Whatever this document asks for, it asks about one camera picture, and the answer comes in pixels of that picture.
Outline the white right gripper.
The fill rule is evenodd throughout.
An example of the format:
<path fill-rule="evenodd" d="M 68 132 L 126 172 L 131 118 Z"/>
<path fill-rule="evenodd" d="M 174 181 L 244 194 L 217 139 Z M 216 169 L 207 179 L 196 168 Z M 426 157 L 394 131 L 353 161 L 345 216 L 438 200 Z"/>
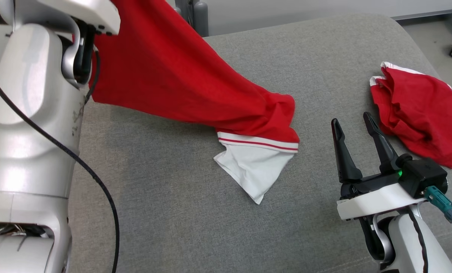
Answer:
<path fill-rule="evenodd" d="M 364 112 L 363 118 L 367 132 L 376 146 L 379 171 L 382 173 L 368 177 L 363 177 L 361 170 L 355 166 L 338 119 L 331 121 L 337 174 L 341 182 L 341 199 L 337 201 L 337 212 L 342 220 L 391 212 L 425 201 L 423 198 L 413 198 L 398 183 L 401 171 L 396 165 L 396 151 L 372 115 Z"/>

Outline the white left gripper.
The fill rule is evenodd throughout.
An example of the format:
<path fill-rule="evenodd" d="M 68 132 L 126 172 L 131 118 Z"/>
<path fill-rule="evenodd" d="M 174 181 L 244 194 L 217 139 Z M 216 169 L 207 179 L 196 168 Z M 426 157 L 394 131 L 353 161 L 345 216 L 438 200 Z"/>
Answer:
<path fill-rule="evenodd" d="M 110 0 L 39 0 L 39 3 L 80 19 L 96 28 L 118 35 L 121 19 Z"/>

